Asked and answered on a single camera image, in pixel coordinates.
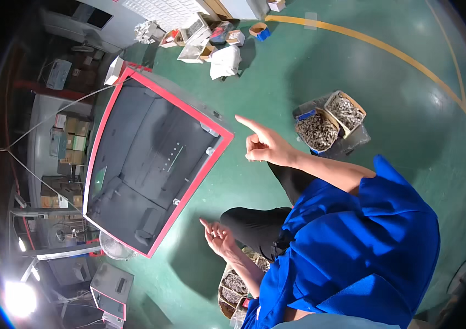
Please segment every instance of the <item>yellow floor line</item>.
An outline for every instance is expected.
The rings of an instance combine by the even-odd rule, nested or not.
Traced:
[[[292,23],[292,24],[299,24],[299,25],[306,25],[307,20],[304,18],[299,18],[299,17],[289,17],[289,16],[266,16],[266,21],[269,22],[282,22],[282,23]],[[394,47],[384,43],[383,41],[377,40],[376,38],[372,38],[371,36],[368,36],[366,34],[363,34],[361,32],[357,32],[355,30],[347,29],[346,27],[342,27],[339,25],[334,25],[330,23],[325,23],[325,22],[320,22],[317,21],[316,24],[317,28],[319,29],[324,29],[324,30],[330,30],[333,32],[341,33],[344,35],[348,35],[351,37],[354,37],[356,39],[359,39],[361,41],[370,43],[378,48],[381,48],[383,50],[388,51],[390,54],[399,57],[400,59],[404,60],[408,64],[412,65],[413,67],[419,69],[424,75],[428,76],[432,81],[437,83],[441,89],[443,89],[449,96],[452,98],[460,108],[466,113],[466,107],[464,106],[463,100],[461,100],[456,94],[452,91],[452,89],[449,88],[443,82],[437,75],[432,73],[429,69],[423,66],[420,62],[416,61],[414,58],[408,56],[404,52],[401,52],[398,49],[395,49]]]
[[[458,82],[460,84],[460,92],[461,92],[461,105],[460,106],[461,106],[461,109],[463,109],[465,111],[465,113],[466,113],[465,89],[464,89],[464,86],[463,86],[463,81],[461,80],[460,67],[458,66],[458,61],[456,61],[456,55],[454,54],[453,46],[450,44],[449,37],[447,36],[447,33],[445,33],[445,29],[443,28],[443,25],[439,21],[438,15],[436,15],[436,12],[434,11],[434,9],[430,5],[430,3],[427,0],[425,0],[425,2],[427,3],[427,6],[429,6],[430,11],[434,15],[434,18],[436,19],[436,22],[439,25],[439,28],[443,32],[443,36],[445,36],[445,41],[449,45],[450,54],[453,57],[454,66],[456,67],[456,74],[458,75]]]

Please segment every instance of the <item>black rubber lining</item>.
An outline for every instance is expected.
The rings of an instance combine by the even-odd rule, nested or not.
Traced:
[[[217,139],[150,89],[125,83],[96,154],[88,216],[146,254]],[[101,190],[93,195],[105,166]]]

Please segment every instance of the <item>white lattice panel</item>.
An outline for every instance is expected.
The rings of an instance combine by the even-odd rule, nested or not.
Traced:
[[[195,0],[125,0],[123,5],[150,21],[156,21],[165,31],[184,27],[194,13],[205,13]]]

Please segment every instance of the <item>blue shirt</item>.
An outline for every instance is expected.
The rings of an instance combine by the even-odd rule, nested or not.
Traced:
[[[320,179],[306,188],[282,225],[293,241],[265,274],[243,329],[274,327],[286,306],[408,326],[438,259],[437,216],[381,155],[374,167],[358,196]]]

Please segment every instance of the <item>person's left hand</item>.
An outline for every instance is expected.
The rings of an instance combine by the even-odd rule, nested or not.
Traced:
[[[239,249],[229,228],[219,222],[208,223],[204,219],[200,219],[200,222],[205,227],[203,233],[209,247],[227,261],[227,258]]]

